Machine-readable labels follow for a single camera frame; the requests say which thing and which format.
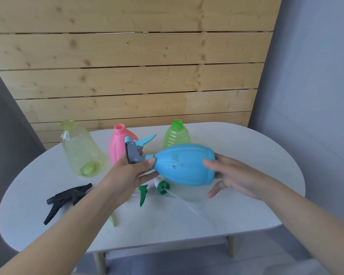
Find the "wall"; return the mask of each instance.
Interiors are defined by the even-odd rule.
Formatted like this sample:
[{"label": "wall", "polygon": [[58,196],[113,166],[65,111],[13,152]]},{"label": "wall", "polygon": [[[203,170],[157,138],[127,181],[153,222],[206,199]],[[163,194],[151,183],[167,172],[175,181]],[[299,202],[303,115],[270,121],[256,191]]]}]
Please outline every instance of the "wall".
[{"label": "wall", "polygon": [[[282,1],[249,127],[285,148],[306,197],[344,221],[344,0]],[[301,249],[282,227],[269,234]]]},{"label": "wall", "polygon": [[[0,202],[14,178],[44,150],[0,79]],[[0,267],[15,254],[0,237]]]},{"label": "wall", "polygon": [[0,0],[0,76],[50,148],[89,130],[247,126],[281,0]]}]

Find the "person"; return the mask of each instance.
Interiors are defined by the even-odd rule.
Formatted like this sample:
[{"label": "person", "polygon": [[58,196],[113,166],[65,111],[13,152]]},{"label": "person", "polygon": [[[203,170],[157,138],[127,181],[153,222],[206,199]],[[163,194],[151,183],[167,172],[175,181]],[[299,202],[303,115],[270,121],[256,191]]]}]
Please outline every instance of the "person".
[{"label": "person", "polygon": [[[111,213],[139,185],[158,175],[145,175],[154,163],[155,158],[150,158],[129,165],[123,156],[76,206],[6,263],[0,275],[70,274]],[[264,201],[330,274],[344,274],[343,222],[280,181],[240,161],[216,154],[216,160],[204,160],[204,165],[223,178],[211,189],[209,198],[231,187]]]}]

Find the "person's right hand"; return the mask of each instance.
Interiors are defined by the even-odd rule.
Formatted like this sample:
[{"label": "person's right hand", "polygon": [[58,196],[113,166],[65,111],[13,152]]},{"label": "person's right hand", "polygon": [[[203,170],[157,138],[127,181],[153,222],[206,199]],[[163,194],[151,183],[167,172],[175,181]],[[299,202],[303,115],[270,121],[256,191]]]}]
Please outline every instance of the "person's right hand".
[{"label": "person's right hand", "polygon": [[231,187],[251,198],[262,199],[263,191],[276,181],[241,161],[220,154],[215,154],[215,160],[205,159],[204,166],[223,176],[223,180],[216,183],[208,193],[208,198],[214,197],[222,189]]}]

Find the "hand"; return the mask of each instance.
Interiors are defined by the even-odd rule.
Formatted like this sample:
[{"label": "hand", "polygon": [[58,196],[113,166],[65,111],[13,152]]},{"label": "hand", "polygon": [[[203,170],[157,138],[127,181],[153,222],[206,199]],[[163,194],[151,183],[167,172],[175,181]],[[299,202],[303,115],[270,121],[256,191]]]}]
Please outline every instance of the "hand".
[{"label": "hand", "polygon": [[100,184],[106,185],[113,192],[114,209],[126,202],[138,186],[159,175],[154,171],[142,176],[155,162],[156,159],[152,157],[141,163],[129,164],[126,155],[123,155],[112,166]]},{"label": "hand", "polygon": [[251,198],[262,199],[264,189],[275,181],[271,176],[241,161],[220,154],[215,154],[215,160],[205,159],[204,166],[223,176],[223,180],[216,183],[208,193],[208,198],[214,197],[222,189],[231,187]]}]

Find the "green bottle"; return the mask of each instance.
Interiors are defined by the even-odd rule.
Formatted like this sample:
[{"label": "green bottle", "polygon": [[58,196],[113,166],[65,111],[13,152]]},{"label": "green bottle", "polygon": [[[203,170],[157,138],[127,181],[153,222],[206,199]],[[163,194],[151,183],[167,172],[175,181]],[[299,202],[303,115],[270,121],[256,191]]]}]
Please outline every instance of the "green bottle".
[{"label": "green bottle", "polygon": [[105,163],[105,155],[89,132],[71,120],[62,121],[61,126],[64,129],[61,135],[62,147],[71,170],[83,177],[98,174]]},{"label": "green bottle", "polygon": [[190,144],[191,138],[182,120],[173,120],[172,125],[166,132],[163,140],[163,148],[172,147],[177,144]]}]

